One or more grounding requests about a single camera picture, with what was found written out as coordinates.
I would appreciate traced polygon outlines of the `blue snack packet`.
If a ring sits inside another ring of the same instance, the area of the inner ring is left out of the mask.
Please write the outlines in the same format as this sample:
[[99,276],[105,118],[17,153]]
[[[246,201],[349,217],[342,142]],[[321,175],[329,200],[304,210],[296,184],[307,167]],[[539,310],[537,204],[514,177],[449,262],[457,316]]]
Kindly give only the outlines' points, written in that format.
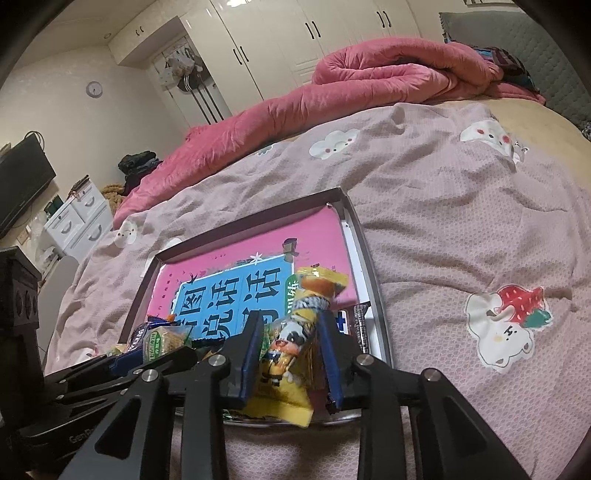
[[159,317],[148,316],[147,320],[140,324],[130,335],[127,342],[125,355],[131,365],[141,365],[143,361],[143,340],[147,333],[157,327],[176,326],[174,321],[168,321]]

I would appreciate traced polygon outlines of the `small green square snack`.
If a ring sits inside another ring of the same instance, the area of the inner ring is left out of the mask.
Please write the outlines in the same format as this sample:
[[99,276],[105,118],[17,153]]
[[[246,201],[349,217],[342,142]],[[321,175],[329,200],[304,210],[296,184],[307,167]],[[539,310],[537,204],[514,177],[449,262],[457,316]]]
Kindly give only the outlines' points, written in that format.
[[190,342],[191,326],[158,326],[149,330],[143,338],[143,362],[163,357]]

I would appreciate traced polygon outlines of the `yellow cartoon snack bar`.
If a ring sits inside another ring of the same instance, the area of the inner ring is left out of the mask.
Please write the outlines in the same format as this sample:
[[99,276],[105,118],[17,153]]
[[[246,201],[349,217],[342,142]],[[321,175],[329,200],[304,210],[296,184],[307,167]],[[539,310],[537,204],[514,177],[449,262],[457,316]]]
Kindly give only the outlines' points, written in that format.
[[252,397],[242,414],[256,420],[279,420],[308,427],[314,415],[308,390],[314,373],[308,352],[322,314],[349,284],[346,274],[322,266],[295,273],[297,288],[286,317],[270,324],[260,353]]

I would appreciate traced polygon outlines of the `Snickers chocolate bar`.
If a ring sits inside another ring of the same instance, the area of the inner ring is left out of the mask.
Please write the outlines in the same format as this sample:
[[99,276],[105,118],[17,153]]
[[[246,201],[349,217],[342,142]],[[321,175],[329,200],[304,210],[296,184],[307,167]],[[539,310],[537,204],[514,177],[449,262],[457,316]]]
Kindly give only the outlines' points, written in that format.
[[363,353],[370,353],[369,334],[366,322],[366,314],[370,309],[370,303],[356,304],[353,307],[353,329],[356,332],[359,346]]

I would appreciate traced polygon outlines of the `white drawer cabinet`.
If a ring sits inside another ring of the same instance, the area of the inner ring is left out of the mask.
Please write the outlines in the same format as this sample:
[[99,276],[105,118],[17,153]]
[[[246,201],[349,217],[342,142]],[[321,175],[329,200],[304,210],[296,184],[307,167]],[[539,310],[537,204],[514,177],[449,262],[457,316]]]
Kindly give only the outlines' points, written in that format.
[[40,247],[81,263],[110,232],[113,215],[107,199],[87,180],[43,226]]

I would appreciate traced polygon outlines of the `dark shallow box tray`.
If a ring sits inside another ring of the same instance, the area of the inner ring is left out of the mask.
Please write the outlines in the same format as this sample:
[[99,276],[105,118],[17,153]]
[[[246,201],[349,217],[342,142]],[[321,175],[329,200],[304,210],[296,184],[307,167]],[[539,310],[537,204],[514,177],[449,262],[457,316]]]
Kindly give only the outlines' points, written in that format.
[[194,341],[242,332],[249,313],[264,323],[290,313],[298,268],[320,265],[349,278],[332,304],[343,334],[393,362],[385,307],[369,245],[342,189],[312,194],[169,246],[147,263],[119,340],[151,317],[173,316]]

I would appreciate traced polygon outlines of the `pile of dark clothes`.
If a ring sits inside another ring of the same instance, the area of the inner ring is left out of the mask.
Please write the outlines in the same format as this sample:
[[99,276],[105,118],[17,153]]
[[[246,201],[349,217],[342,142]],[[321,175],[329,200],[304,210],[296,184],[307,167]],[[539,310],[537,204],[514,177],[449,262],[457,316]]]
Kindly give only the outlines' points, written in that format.
[[154,171],[160,163],[156,153],[152,151],[125,155],[118,163],[118,169],[125,179],[123,195],[127,196],[140,184],[142,178]]

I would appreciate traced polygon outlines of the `mauve cartoon bedsheet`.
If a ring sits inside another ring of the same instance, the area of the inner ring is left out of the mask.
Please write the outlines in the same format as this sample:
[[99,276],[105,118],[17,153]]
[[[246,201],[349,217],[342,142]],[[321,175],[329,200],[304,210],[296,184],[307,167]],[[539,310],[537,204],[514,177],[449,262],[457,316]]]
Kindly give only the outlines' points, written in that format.
[[116,343],[165,247],[335,187],[363,226],[394,364],[439,368],[532,478],[558,478],[590,427],[590,144],[528,100],[366,110],[121,217],[64,296],[46,371]]

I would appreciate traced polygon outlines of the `white wardrobe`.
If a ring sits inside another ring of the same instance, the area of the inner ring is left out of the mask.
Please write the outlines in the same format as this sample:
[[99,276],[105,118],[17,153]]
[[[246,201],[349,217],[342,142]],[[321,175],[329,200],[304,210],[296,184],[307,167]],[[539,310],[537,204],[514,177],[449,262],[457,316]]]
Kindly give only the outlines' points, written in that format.
[[420,34],[406,1],[154,1],[109,49],[118,65],[146,68],[187,127],[308,85],[339,49]]

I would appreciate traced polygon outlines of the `pink folded quilt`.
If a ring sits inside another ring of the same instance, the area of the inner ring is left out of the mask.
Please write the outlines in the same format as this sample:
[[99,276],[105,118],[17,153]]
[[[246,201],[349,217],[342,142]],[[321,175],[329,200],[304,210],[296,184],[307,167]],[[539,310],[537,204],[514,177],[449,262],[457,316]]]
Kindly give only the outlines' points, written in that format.
[[342,48],[318,62],[308,85],[190,129],[183,144],[126,197],[113,224],[119,227],[130,215],[171,199],[264,145],[318,124],[399,102],[479,96],[546,102],[505,80],[500,66],[462,43],[388,37]]

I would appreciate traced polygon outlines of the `dark clothes by headboard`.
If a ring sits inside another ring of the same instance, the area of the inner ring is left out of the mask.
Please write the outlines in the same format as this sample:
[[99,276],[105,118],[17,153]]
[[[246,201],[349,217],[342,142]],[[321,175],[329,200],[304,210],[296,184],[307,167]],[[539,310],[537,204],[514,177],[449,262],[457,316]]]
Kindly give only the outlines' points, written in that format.
[[517,57],[507,50],[498,47],[476,47],[473,49],[485,60],[500,67],[504,73],[504,81],[538,93],[539,89],[526,69],[525,65]]

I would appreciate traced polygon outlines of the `grey quilted headboard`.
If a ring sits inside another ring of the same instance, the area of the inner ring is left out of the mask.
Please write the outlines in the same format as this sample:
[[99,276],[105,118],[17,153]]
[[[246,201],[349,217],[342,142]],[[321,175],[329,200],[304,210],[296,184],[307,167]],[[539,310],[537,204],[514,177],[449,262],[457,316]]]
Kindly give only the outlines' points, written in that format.
[[489,10],[439,17],[446,39],[508,51],[524,64],[548,108],[579,130],[590,126],[590,94],[556,42],[526,14]]

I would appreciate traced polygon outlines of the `wall-mounted black television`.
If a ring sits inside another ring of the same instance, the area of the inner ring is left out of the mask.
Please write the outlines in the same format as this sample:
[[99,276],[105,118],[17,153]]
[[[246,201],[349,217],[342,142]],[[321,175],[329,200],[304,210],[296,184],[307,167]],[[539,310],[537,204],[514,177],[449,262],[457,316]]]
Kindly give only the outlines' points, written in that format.
[[31,135],[1,156],[0,228],[4,237],[56,173],[38,139]]

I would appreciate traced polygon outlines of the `round wall clock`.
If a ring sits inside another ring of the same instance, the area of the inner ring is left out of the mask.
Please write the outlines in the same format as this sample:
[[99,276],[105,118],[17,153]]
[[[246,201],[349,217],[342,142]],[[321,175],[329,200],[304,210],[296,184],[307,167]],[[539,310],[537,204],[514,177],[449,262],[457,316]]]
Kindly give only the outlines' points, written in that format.
[[86,86],[86,94],[93,99],[98,99],[103,94],[103,87],[98,81],[91,81]]

